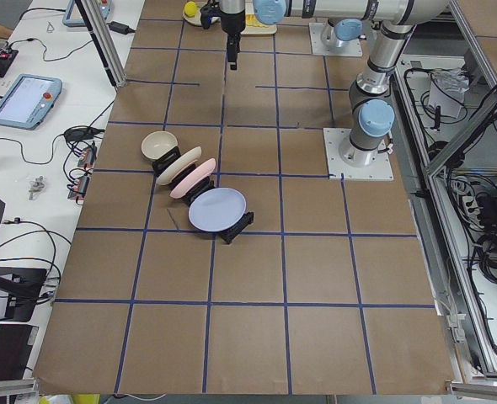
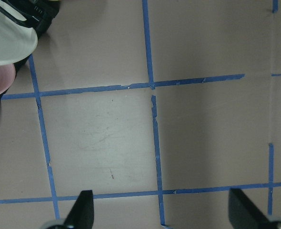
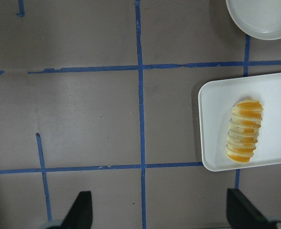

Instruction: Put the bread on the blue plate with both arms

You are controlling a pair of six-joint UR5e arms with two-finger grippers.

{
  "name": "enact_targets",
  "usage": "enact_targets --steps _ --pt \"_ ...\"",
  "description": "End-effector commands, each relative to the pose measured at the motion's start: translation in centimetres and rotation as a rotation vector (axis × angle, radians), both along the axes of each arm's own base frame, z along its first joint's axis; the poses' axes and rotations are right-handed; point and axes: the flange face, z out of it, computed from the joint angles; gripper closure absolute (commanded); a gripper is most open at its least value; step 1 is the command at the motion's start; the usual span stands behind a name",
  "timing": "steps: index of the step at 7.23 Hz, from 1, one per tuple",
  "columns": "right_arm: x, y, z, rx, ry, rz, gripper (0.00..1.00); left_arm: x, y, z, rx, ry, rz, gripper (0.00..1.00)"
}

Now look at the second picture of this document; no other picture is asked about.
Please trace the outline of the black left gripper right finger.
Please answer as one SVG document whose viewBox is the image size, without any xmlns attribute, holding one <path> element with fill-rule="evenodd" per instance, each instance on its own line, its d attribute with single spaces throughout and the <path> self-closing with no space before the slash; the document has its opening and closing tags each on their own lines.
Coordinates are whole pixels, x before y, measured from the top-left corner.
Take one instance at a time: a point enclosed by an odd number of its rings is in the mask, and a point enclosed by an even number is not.
<svg viewBox="0 0 281 229">
<path fill-rule="evenodd" d="M 229 190 L 228 218 L 234 229 L 273 229 L 274 223 L 238 188 Z"/>
</svg>

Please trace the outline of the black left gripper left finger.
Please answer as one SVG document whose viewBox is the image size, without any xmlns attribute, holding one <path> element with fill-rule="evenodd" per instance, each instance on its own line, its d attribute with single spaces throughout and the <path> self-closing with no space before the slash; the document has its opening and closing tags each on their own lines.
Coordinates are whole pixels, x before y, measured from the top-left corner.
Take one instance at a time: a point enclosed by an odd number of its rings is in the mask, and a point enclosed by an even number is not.
<svg viewBox="0 0 281 229">
<path fill-rule="evenodd" d="M 65 229 L 91 229 L 93 223 L 93 192 L 92 190 L 83 190 L 65 218 L 63 225 Z"/>
</svg>

